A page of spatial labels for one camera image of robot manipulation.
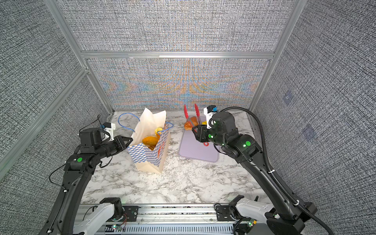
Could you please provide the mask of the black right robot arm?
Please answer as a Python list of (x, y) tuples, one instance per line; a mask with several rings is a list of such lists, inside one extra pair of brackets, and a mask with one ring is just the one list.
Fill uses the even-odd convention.
[(317, 207), (296, 196), (277, 174), (268, 159), (264, 140), (258, 144), (252, 136), (239, 133), (228, 109), (222, 112), (216, 112), (214, 106), (209, 109), (207, 124), (192, 128), (196, 140), (220, 147), (220, 151), (253, 176), (272, 202), (272, 206), (267, 207), (239, 195), (229, 204), (230, 215), (238, 223), (246, 218), (265, 223), (275, 235), (301, 234), (305, 222), (317, 220)]

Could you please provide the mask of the checkered paper bag blue handles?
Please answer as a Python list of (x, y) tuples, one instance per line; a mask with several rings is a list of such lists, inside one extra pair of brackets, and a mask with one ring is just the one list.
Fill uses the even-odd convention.
[[(134, 128), (121, 122), (121, 119), (127, 116), (137, 119), (138, 123)], [(166, 111), (154, 114), (147, 108), (140, 117), (132, 113), (124, 113), (118, 117), (119, 126), (133, 132), (133, 141), (127, 150), (137, 170), (162, 173), (170, 144), (170, 132), (174, 127), (171, 122), (166, 121), (166, 117)]]

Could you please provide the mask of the brown glazed bread roll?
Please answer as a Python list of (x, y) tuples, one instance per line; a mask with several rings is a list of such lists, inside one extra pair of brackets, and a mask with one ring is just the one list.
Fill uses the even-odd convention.
[(190, 119), (191, 119), (190, 121), (187, 120), (186, 123), (184, 124), (185, 130), (192, 130), (193, 126), (199, 125), (198, 119), (196, 116), (191, 116)]

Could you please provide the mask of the ridged yellow bread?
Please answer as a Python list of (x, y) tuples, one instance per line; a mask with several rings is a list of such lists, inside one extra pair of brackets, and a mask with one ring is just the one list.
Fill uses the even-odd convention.
[(162, 127), (158, 127), (155, 129), (154, 132), (155, 132), (155, 135), (159, 138), (162, 135), (163, 131), (164, 129)]

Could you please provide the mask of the red metal tongs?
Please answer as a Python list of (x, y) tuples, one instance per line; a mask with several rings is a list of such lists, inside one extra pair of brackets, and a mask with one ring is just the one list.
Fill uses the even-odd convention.
[(185, 114), (185, 117), (187, 119), (187, 123), (191, 124), (191, 128), (201, 124), (199, 108), (196, 104), (194, 105), (194, 107), (195, 107), (195, 111), (196, 111), (196, 116), (190, 117), (189, 114), (188, 114), (188, 109), (187, 109), (186, 105), (184, 105), (184, 114)]

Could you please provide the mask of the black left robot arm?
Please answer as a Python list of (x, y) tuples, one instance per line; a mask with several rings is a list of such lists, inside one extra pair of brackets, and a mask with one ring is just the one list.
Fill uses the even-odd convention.
[(63, 166), (61, 190), (41, 235), (94, 235), (107, 220), (118, 220), (123, 216), (120, 199), (109, 198), (80, 224), (74, 224), (82, 196), (96, 167), (102, 165), (104, 158), (112, 158), (126, 150), (133, 141), (120, 135), (113, 140), (102, 140), (100, 134), (81, 134), (80, 140), (80, 146)]

